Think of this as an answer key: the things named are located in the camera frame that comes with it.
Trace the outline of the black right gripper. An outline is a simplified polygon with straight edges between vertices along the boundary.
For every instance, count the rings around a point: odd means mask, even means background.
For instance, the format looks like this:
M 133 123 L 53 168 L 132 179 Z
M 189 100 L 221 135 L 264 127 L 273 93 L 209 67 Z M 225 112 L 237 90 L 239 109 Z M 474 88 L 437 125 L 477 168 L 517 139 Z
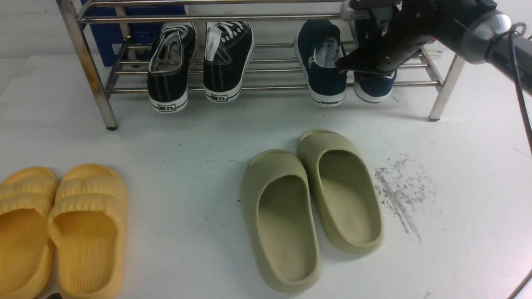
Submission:
M 434 0 L 404 0 L 401 10 L 386 26 L 374 30 L 364 46 L 339 58 L 339 72 L 388 75 L 430 42 L 437 15 Z

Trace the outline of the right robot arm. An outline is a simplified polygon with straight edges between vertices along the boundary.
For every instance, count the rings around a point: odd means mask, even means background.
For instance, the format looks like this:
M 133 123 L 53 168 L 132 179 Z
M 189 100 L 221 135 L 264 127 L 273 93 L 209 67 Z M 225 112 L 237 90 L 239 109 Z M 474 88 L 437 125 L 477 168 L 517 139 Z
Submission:
M 471 64 L 490 63 L 531 93 L 531 41 L 515 34 L 492 0 L 403 0 L 367 43 L 336 61 L 339 71 L 388 75 L 433 39 Z

